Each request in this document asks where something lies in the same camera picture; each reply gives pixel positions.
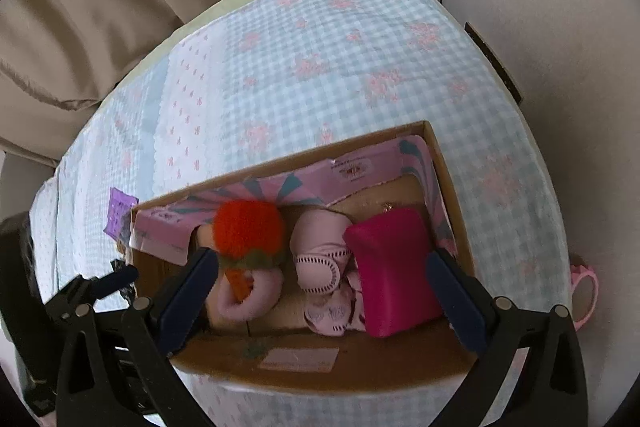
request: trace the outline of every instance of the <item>checkered fabric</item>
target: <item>checkered fabric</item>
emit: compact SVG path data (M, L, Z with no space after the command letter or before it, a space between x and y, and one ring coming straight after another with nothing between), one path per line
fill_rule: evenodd
M558 202L499 83L436 0L249 3L118 88L78 136L31 212L36 221L57 205L41 220L55 226L56 248L38 239L46 231L35 237L36 269L56 268L56 277L40 282L43 293L76 273L110 271L116 252L102 229L111 186L144 201L334 140L429 120L481 282L520 307L569 304ZM100 309L123 305L113 296ZM184 378L228 427L426 425L457 385L380 399L267 394Z

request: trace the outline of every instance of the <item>purple tag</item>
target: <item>purple tag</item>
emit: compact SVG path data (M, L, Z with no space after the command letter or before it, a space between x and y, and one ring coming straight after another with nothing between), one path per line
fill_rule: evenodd
M111 196L109 197L109 212L107 214L107 226L104 233L111 237L114 241L118 240L120 229L122 228L122 216L127 214L134 206L138 204L138 198L129 196L124 192L111 187Z

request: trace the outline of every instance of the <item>small shiny object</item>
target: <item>small shiny object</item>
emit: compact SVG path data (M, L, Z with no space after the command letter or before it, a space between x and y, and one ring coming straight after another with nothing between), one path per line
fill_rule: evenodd
M556 306L554 310L556 311L556 315L558 317L562 317L565 319L569 316L569 310L565 306L562 306L562 304L558 304L558 306Z
M151 304L151 299L149 297L140 297L133 301L133 309L142 311L149 308Z
M498 297L495 299L495 305L501 310L510 310L513 303L507 297Z
M89 313L90 309L91 306L89 306L89 304L87 303L78 304L78 307L76 308L76 315L78 317L84 317L87 313Z

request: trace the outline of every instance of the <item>cardboard box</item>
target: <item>cardboard box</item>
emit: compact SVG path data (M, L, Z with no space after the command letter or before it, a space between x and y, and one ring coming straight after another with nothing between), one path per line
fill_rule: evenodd
M142 203L133 210L133 220L141 209L164 206L200 190L222 187L250 177L261 178L301 169L320 160L337 158L366 146L410 135L422 137L428 145L458 250L458 262L466 273L472 275L473 260L458 200L428 122L379 131L225 174ZM416 189L416 184L412 176L402 176L388 184L365 188L330 208L347 214L354 221L361 221L381 212L382 203L387 201L420 206L423 195L420 185L417 184ZM302 210L299 206L281 208L289 230ZM133 251L132 261L140 271L136 282L139 296L153 296L162 282L180 269L138 250ZM458 342L445 319L386 339L374 339L356 331L348 331L344 337L337 338L323 337L308 330L273 331L265 325L261 327L260 319L255 324L253 322L250 336L244 328L223 334L213 331L197 334L181 353L172 358L172 363L184 371L278 391L370 393L426 385L464 374L474 361L474 356ZM333 365L321 360L328 353L335 356L335 350L337 357ZM301 360L298 367L292 366L286 360L287 353L294 358L302 353L306 361Z

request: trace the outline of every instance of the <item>pink pillow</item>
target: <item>pink pillow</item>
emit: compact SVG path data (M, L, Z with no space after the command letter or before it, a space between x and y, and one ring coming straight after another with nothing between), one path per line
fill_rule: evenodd
M343 238L358 264L365 328L372 337L388 337L442 316L425 273L433 245L415 209L378 214L350 226Z

